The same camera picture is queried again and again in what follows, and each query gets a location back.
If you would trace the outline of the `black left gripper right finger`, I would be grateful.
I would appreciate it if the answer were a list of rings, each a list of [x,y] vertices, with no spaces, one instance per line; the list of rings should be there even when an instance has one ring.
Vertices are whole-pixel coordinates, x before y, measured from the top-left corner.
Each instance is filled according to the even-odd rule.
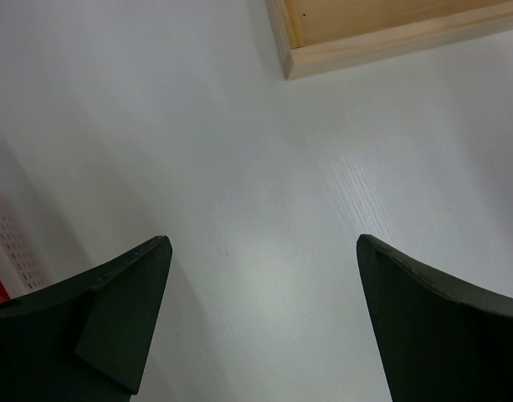
[[[513,298],[362,234],[357,263],[394,401],[513,401]]]

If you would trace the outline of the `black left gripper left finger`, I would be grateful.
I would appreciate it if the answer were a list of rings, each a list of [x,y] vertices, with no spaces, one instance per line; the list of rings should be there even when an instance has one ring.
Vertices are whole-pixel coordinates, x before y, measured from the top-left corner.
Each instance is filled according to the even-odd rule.
[[[128,401],[139,391],[172,261],[156,236],[0,304],[0,401]]]

